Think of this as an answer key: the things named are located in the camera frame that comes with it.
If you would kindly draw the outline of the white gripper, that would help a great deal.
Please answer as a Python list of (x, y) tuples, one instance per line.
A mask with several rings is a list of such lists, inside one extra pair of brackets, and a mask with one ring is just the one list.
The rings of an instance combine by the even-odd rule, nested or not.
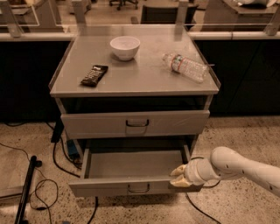
[(170, 183), (175, 187), (200, 186), (209, 180), (216, 179), (216, 172), (208, 158), (191, 160), (187, 165), (175, 168), (171, 176), (178, 176)]

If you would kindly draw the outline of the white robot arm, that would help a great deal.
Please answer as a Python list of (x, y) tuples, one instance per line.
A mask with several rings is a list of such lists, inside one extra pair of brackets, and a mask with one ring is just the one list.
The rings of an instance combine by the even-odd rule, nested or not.
[(171, 172), (175, 187), (201, 186), (209, 180), (245, 177), (280, 197), (280, 168), (248, 159), (228, 147), (217, 147), (210, 158), (193, 159)]

